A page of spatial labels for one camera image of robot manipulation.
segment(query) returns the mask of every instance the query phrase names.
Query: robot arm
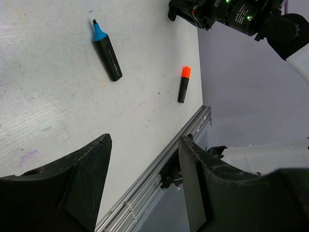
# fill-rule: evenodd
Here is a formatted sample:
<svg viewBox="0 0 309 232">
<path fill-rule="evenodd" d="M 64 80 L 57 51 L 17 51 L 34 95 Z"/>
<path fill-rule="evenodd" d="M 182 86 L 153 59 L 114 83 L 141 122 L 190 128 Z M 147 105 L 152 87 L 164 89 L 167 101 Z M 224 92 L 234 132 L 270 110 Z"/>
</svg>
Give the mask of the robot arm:
<svg viewBox="0 0 309 232">
<path fill-rule="evenodd" d="M 180 16 L 209 30 L 218 21 L 255 40 L 267 39 L 309 85 L 309 22 L 298 14 L 281 15 L 286 0 L 171 0 L 169 18 Z"/>
</svg>

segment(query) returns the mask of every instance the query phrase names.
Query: tabletop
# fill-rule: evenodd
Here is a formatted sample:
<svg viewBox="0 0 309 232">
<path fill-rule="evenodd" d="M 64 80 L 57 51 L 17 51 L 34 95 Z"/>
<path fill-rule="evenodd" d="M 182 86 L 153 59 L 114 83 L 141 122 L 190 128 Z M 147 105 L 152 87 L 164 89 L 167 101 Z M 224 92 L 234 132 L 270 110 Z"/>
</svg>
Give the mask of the tabletop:
<svg viewBox="0 0 309 232">
<path fill-rule="evenodd" d="M 168 0 L 0 2 L 0 176 L 21 175 L 104 133 L 112 154 L 102 217 L 202 105 L 197 29 Z M 123 77 L 94 49 L 109 34 Z M 192 74 L 177 102 L 183 66 Z"/>
</svg>

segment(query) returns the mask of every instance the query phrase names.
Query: purple stain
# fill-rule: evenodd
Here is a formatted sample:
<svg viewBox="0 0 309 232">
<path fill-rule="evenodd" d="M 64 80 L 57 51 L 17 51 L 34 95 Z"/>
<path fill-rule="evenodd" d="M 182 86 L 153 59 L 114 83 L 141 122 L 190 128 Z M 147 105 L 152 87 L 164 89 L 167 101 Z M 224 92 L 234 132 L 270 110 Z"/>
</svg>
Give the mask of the purple stain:
<svg viewBox="0 0 309 232">
<path fill-rule="evenodd" d="M 31 161 L 31 159 L 33 159 L 33 158 L 36 158 L 36 156 L 38 154 L 39 154 L 39 152 L 37 150 L 35 150 L 35 151 L 31 151 L 31 152 L 27 153 L 26 155 L 22 156 L 19 167 L 23 167 L 23 166 L 27 165 L 29 163 L 29 161 Z"/>
</svg>

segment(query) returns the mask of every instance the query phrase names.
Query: marker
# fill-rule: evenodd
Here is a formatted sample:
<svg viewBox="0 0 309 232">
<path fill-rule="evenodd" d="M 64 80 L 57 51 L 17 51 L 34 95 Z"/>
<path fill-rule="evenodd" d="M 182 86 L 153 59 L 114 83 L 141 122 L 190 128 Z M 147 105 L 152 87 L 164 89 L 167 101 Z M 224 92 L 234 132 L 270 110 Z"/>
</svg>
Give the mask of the marker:
<svg viewBox="0 0 309 232">
<path fill-rule="evenodd" d="M 183 68 L 182 81 L 180 83 L 180 90 L 179 90 L 179 96 L 178 96 L 179 103 L 184 103 L 184 98 L 185 98 L 185 94 L 187 93 L 188 83 L 190 79 L 190 73 L 191 73 L 191 68 L 188 66 L 185 66 Z"/>
<path fill-rule="evenodd" d="M 96 20 L 93 20 L 93 27 L 95 28 L 95 37 L 93 39 L 97 53 L 112 81 L 118 81 L 122 77 L 120 66 L 117 61 L 112 43 L 108 34 L 104 33 Z"/>
</svg>

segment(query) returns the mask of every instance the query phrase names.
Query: orange marker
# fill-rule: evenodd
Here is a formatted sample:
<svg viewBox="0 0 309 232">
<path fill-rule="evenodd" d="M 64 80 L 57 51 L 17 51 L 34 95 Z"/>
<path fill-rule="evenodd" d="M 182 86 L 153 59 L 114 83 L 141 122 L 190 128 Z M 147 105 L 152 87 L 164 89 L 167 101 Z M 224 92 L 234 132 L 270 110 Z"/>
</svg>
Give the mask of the orange marker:
<svg viewBox="0 0 309 232">
<path fill-rule="evenodd" d="M 184 103 L 185 94 L 187 93 L 188 83 L 190 79 L 190 73 L 191 68 L 188 66 L 185 66 L 183 68 L 183 76 L 182 81 L 180 83 L 180 90 L 179 90 L 179 96 L 178 96 L 178 102 Z"/>
</svg>

